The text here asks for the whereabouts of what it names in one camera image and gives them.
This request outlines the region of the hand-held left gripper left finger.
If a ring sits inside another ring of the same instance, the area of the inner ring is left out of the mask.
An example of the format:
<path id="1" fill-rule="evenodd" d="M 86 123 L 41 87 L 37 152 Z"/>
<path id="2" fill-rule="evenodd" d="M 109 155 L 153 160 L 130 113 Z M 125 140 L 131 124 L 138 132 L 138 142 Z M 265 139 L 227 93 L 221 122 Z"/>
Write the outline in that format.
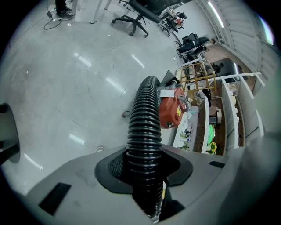
<path id="1" fill-rule="evenodd" d="M 54 170 L 27 194 L 31 212 L 44 225 L 151 225 L 153 221 L 131 195 L 108 191 L 94 175 L 101 159 L 121 149 L 114 147 L 78 157 Z M 39 204 L 58 183 L 71 187 L 55 214 L 50 215 Z"/>

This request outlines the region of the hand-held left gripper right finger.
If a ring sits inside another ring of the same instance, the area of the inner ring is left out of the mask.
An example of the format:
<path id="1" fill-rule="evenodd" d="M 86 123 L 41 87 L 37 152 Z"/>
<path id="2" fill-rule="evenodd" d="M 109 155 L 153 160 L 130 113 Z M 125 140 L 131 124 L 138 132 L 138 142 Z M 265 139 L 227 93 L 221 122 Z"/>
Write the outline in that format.
<path id="1" fill-rule="evenodd" d="M 162 146 L 165 197 L 160 222 L 186 213 L 207 192 L 221 173 L 227 159 L 187 151 L 169 145 Z"/>

